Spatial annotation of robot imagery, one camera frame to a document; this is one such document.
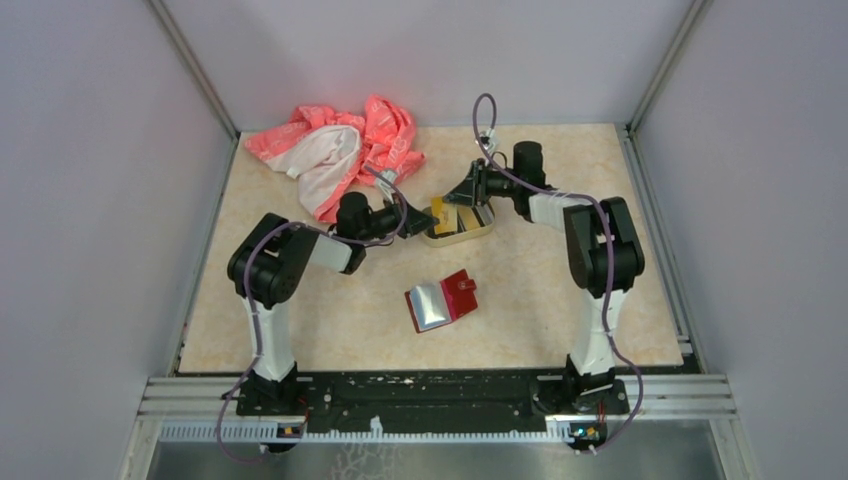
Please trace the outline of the red card holder wallet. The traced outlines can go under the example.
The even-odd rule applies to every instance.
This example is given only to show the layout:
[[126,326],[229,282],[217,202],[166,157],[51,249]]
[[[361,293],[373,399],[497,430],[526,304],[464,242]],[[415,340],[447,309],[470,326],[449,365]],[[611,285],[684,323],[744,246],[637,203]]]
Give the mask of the red card holder wallet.
[[404,297],[415,331],[422,334],[435,330],[476,311],[476,290],[477,284],[466,269],[407,290]]

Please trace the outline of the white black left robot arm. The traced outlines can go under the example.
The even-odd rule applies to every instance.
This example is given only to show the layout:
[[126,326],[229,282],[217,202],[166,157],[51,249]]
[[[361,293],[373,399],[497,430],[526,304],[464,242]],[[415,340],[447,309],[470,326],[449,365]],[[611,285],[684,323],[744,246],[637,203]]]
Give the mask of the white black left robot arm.
[[305,410],[305,389],[298,382],[291,340],[289,302],[309,266],[351,275],[371,246],[395,237],[413,237],[437,222],[399,194],[374,210],[359,192],[342,196],[329,231],[266,214],[227,265],[227,276],[250,319],[253,348],[250,366],[232,393],[237,414],[297,415]]

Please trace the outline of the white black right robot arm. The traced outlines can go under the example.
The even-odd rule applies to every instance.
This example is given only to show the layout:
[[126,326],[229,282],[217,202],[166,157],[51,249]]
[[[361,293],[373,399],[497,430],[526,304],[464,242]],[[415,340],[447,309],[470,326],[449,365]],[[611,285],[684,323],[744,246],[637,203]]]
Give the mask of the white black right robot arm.
[[516,143],[509,166],[495,161],[492,135],[484,135],[478,145],[482,158],[471,163],[444,200],[478,206],[492,197],[508,198],[525,221],[560,232],[571,278],[583,293],[582,326],[562,378],[541,383],[533,394],[534,406],[549,414],[565,406],[588,412],[616,400],[620,383],[615,367],[627,359],[616,344],[615,331],[624,300],[645,270],[627,202],[555,190],[546,181],[538,142]]

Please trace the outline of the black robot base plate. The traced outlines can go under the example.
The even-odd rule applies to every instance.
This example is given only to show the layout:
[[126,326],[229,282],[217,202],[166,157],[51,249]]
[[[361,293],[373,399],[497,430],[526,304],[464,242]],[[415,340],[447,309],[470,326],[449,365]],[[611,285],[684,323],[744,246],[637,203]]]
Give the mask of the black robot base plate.
[[551,415],[596,419],[630,412],[622,380],[616,400],[586,411],[565,406],[549,414],[533,394],[543,382],[557,383],[563,368],[423,371],[300,372],[303,416],[311,433],[364,432],[377,417],[390,433],[538,432]]

